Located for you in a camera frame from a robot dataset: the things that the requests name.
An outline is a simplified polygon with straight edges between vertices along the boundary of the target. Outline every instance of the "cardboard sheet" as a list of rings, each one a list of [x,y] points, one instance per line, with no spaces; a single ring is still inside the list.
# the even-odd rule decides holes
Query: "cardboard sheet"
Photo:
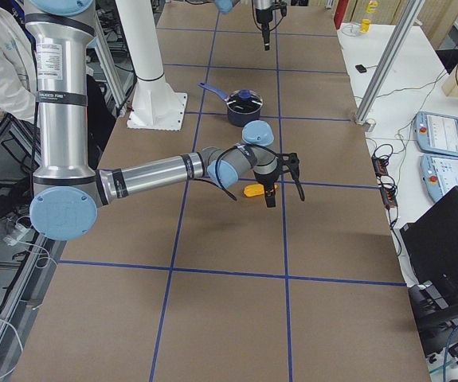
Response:
[[[66,246],[12,381],[429,381],[329,12],[290,7],[269,52],[249,6],[168,3],[158,33],[189,94],[182,130],[119,119],[101,167],[233,145],[197,83],[252,88],[307,199],[286,177],[275,209],[241,195],[251,179],[238,202],[192,181],[104,207]]]

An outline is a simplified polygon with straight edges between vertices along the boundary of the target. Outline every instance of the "yellow object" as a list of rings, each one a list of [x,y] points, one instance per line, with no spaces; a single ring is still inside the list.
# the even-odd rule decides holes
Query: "yellow object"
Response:
[[[370,0],[369,3],[367,4],[366,9],[365,9],[365,12],[366,12],[365,17],[362,19],[362,23],[359,27],[360,33],[367,33],[369,31],[370,24],[372,22],[371,21],[372,14],[375,12],[378,5],[379,5],[379,2],[377,0]]]
[[[258,197],[259,195],[264,195],[264,186],[259,183],[256,185],[247,185],[243,194],[247,197]]]

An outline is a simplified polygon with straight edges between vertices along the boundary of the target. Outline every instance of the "cooking pot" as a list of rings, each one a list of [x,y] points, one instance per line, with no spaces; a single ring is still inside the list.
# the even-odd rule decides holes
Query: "cooking pot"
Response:
[[[253,90],[241,89],[227,95],[221,89],[203,82],[198,84],[198,86],[213,92],[225,102],[227,105],[227,118],[229,118],[229,121],[233,125],[244,127],[248,122],[260,118],[260,109],[262,108],[263,100]]]

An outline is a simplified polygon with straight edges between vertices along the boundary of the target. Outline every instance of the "white tabletop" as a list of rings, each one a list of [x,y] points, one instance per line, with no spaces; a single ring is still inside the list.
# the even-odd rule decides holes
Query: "white tabletop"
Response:
[[[355,65],[362,64],[365,67],[377,65],[393,28],[393,25],[372,25],[367,34],[358,36],[353,35],[353,31],[357,31],[358,28],[353,28],[350,24],[342,24],[339,30],[339,41],[357,104],[365,94],[375,68],[368,68],[366,73],[360,73]],[[429,84],[438,78],[435,84]],[[394,152],[401,151],[404,145],[398,139],[397,132],[402,127],[406,127],[401,130],[407,145],[406,150],[392,155],[387,167],[388,173],[398,183],[399,217],[396,228],[416,221],[433,205],[421,174],[420,160],[423,153],[419,150],[414,131],[409,134],[409,123],[419,111],[458,116],[458,98],[447,97],[441,89],[447,78],[448,74],[429,40],[420,27],[414,26],[398,53],[379,95],[402,88],[421,89],[393,92],[391,95],[379,97],[368,115],[368,118],[375,119],[377,122],[374,130],[366,133],[370,153],[374,151],[376,145],[386,143],[393,146]],[[378,151],[378,155],[388,154],[389,150],[389,147],[383,147]],[[397,210],[392,209],[390,215],[394,219]],[[401,254],[400,261],[404,279],[408,286],[411,286],[415,283],[415,278],[405,253]],[[441,358],[441,362],[430,365],[429,369],[433,370],[442,364],[442,357],[438,358]],[[448,380],[458,378],[458,367],[449,367],[447,376]],[[441,381],[442,373],[433,374],[431,378],[434,382]]]

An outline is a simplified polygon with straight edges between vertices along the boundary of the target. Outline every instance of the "pot handle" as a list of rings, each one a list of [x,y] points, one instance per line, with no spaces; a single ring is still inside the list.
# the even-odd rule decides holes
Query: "pot handle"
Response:
[[[227,93],[225,93],[223,90],[221,89],[218,89],[218,88],[215,88],[214,86],[211,86],[211,85],[208,85],[204,82],[201,82],[200,84],[198,84],[198,86],[200,86],[201,88],[205,89],[205,90],[208,90],[210,92],[213,92],[214,94],[216,94],[218,97],[220,97],[221,99],[223,99],[225,102],[227,102],[227,99],[229,99],[229,96],[227,95]]]

